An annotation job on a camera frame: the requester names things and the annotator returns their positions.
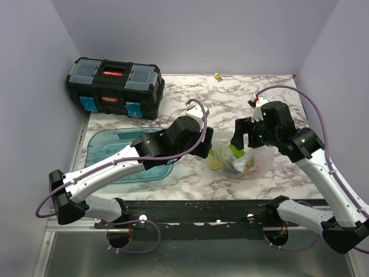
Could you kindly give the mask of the translucent white plastic bag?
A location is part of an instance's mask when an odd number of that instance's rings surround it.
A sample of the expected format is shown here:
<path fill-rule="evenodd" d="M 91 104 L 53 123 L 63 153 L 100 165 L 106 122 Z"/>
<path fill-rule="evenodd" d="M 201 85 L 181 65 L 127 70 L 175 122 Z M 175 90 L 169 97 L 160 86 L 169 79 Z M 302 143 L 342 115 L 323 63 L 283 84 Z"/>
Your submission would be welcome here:
<path fill-rule="evenodd" d="M 233 179 L 260 179 L 272 168 L 274 161 L 272 147 L 246 147 L 243 149 L 245 154 L 237 158 L 228 148 L 230 144 L 225 139 L 214 139 L 204 165 L 212 171 Z"/>

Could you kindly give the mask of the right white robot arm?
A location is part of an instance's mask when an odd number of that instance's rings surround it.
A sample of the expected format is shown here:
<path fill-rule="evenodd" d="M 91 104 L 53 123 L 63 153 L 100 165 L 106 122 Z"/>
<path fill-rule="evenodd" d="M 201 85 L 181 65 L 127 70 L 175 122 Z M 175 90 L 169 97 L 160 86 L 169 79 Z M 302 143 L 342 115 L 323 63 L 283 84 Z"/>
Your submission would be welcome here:
<path fill-rule="evenodd" d="M 272 226 L 291 222 L 323 237 L 337 253 L 346 254 L 368 237 L 368 205 L 360 200 L 340 172 L 333 168 L 327 146 L 310 128 L 298 129 L 289 107 L 281 101 L 257 106 L 251 117 L 236 119 L 231 144 L 276 147 L 314 183 L 330 207 L 329 212 L 278 196 L 266 205 L 265 219 Z"/>

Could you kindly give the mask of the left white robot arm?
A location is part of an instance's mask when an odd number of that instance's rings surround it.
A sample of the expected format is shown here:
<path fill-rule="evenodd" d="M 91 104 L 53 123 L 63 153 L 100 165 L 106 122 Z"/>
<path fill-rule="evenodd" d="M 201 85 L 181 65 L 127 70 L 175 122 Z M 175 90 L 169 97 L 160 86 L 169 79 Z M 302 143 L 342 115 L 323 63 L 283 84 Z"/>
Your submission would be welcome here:
<path fill-rule="evenodd" d="M 192 117 L 182 116 L 170 127 L 143 133 L 112 156 L 71 173 L 55 170 L 49 175 L 50 190 L 60 225 L 81 218 L 100 219 L 116 228 L 123 227 L 129 212 L 122 199 L 94 196 L 99 189 L 133 174 L 167 164 L 190 154 L 206 158 L 211 149 L 213 128 L 200 126 Z"/>

